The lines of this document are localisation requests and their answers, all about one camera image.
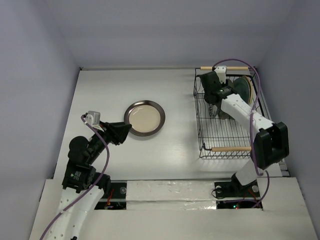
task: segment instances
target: wire dish rack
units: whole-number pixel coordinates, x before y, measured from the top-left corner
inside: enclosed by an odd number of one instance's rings
[[[250,151],[212,151],[217,147],[250,147],[249,133],[232,117],[226,119],[216,111],[216,106],[212,106],[205,101],[205,92],[199,78],[200,74],[208,71],[195,69],[194,74],[194,102],[196,112],[196,122],[199,141],[199,157],[203,159],[245,159],[250,157]],[[226,78],[234,81],[242,76],[247,76],[254,89],[253,100],[256,99],[257,89],[253,81],[255,75],[251,74],[227,74]],[[261,103],[255,108],[264,116]]]

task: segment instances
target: gray wall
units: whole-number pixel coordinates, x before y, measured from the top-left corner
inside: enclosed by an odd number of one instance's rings
[[[293,0],[46,0],[82,67],[257,65]]]
[[[281,33],[259,65],[274,121],[289,129],[286,163],[296,176],[320,237],[320,1],[297,0]]]
[[[79,68],[43,0],[0,1],[0,239],[29,239]]]

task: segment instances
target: red wire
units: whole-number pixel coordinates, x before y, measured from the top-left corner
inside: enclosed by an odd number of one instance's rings
[[[258,202],[255,193],[254,193],[253,191],[251,191],[250,189],[248,189],[248,192],[253,196],[254,200],[255,200],[256,202]]]
[[[114,191],[115,191],[114,189],[111,190],[110,196],[108,197],[108,199],[106,201],[105,207],[109,206],[109,203],[110,203],[109,201],[112,198],[112,194],[114,193]]]
[[[244,194],[243,199],[240,202],[238,202],[237,204],[242,203],[245,200],[246,197],[247,197],[247,193]]]

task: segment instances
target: round plate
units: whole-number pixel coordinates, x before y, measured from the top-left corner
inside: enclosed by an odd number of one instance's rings
[[[250,105],[254,99],[254,86],[252,85],[251,80],[247,76],[243,75],[242,78],[246,79],[250,85],[250,99],[248,103]]]
[[[233,81],[233,88],[237,91],[243,101],[250,104],[252,89],[251,84],[246,77],[239,77]]]
[[[164,109],[156,102],[141,100],[133,103],[124,113],[124,122],[131,124],[131,133],[141,137],[157,133],[165,124]]]

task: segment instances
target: wooden dowel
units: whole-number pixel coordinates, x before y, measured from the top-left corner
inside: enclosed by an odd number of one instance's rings
[[[227,70],[229,71],[239,71],[239,70],[248,70],[247,66],[227,66],[226,67]]]
[[[236,151],[251,151],[250,146],[232,146],[232,147],[212,147],[212,152],[236,152]]]
[[[209,70],[212,71],[212,66],[201,66],[200,70]]]
[[[227,66],[226,69],[229,71],[241,71],[241,70],[248,70],[248,67],[247,66]],[[201,66],[200,70],[212,71],[212,66]]]

